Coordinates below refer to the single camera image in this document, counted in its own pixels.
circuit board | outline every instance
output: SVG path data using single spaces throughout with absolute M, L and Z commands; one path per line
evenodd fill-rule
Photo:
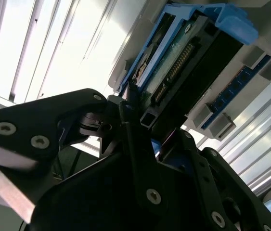
M 183 55 L 182 53 L 187 51 L 187 46 L 190 45 L 189 42 L 193 37 L 192 31 L 195 28 L 194 24 L 194 21 L 187 21 L 185 25 L 180 28 L 171 45 L 152 73 L 152 76 L 146 83 L 141 95 L 142 102 L 149 99 L 149 97 L 159 87 L 160 83 L 167 78 L 168 73 L 173 69 L 177 60 L 181 58 L 181 55 Z

rectangular hole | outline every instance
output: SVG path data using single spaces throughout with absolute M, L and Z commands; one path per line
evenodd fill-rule
M 155 116 L 147 112 L 145 117 L 142 119 L 141 123 L 149 127 L 151 123 L 154 121 L 154 119 Z

screw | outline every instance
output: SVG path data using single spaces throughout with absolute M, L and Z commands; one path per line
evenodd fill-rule
M 214 150 L 211 150 L 211 154 L 214 156 L 214 157 L 217 157 L 218 154 L 214 151 Z
M 221 228 L 224 228 L 225 227 L 225 221 L 224 221 L 224 218 L 220 215 L 220 213 L 216 212 L 216 211 L 213 211 L 211 213 L 211 217 L 213 219 L 213 221 L 219 225 Z
M 101 100 L 101 99 L 102 99 L 99 95 L 96 95 L 96 94 L 94 94 L 93 97 L 94 97 L 96 100 Z
M 270 227 L 268 225 L 264 225 L 264 230 L 265 231 L 271 231 Z
M 1 122 L 0 123 L 0 135 L 10 136 L 16 132 L 16 127 L 12 123 Z
M 31 138 L 30 143 L 33 147 L 39 149 L 46 149 L 50 145 L 50 141 L 45 136 L 34 136 Z
M 161 203 L 161 195 L 155 189 L 148 189 L 146 191 L 147 199 L 154 205 Z
M 190 135 L 189 132 L 186 131 L 184 134 L 185 134 L 186 137 L 188 137 L 188 138 L 190 138 L 190 139 L 192 138 L 192 136 Z
M 184 33 L 188 33 L 188 31 L 191 29 L 192 25 L 188 24 L 187 27 L 184 30 Z

blue ram slot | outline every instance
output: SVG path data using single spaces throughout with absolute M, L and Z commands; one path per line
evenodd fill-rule
M 266 55 L 252 70 L 244 66 L 227 88 L 220 93 L 215 101 L 210 105 L 213 115 L 203 124 L 202 129 L 206 129 L 212 121 L 223 111 L 223 109 L 235 98 L 235 96 L 248 84 L 248 82 L 266 65 L 271 56 Z

black cable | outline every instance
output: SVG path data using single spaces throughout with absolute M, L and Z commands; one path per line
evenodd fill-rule
M 22 221 L 22 223 L 20 225 L 20 228 L 19 228 L 19 231 L 21 231 L 21 228 L 22 228 L 23 224 L 24 224 L 24 221 Z
M 77 151 L 76 157 L 74 158 L 74 161 L 73 161 L 72 166 L 70 168 L 68 177 L 71 177 L 74 174 L 74 171 L 76 170 L 76 166 L 77 166 L 77 163 L 78 163 L 78 160 L 79 160 L 81 153 L 82 153 L 81 150 Z

